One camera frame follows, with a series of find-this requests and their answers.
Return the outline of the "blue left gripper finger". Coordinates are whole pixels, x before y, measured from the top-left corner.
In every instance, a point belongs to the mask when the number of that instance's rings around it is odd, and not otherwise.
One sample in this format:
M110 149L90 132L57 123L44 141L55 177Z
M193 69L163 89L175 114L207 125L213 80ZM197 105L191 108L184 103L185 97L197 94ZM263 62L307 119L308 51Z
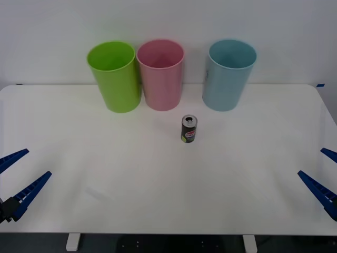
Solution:
M0 160L0 173L3 173L7 170L11 165L21 159L23 156L29 153L28 149L23 149L12 154L9 154Z
M51 175L52 173L47 171L22 191L4 201L4 220L7 222L12 220L18 221L26 212L28 206L38 195L40 190L44 187Z

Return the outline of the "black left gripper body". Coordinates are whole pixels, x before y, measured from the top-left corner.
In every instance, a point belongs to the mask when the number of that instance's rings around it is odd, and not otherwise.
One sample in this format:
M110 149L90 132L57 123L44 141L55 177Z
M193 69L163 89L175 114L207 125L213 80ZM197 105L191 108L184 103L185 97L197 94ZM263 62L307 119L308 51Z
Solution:
M8 201L1 203L1 220L0 223L3 221L11 222L12 218L12 204Z

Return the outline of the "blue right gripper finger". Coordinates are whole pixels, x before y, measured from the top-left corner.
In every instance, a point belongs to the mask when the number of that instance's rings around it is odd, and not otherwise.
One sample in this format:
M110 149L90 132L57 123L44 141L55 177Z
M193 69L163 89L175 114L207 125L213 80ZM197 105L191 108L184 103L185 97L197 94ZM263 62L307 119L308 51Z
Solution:
M334 152L332 150L329 150L329 149L326 149L326 148L322 148L320 150L320 152L323 153L324 155L326 155L332 161L337 162L337 153L336 152Z
M298 176L318 199L327 214L336 221L336 194L301 170L298 172Z

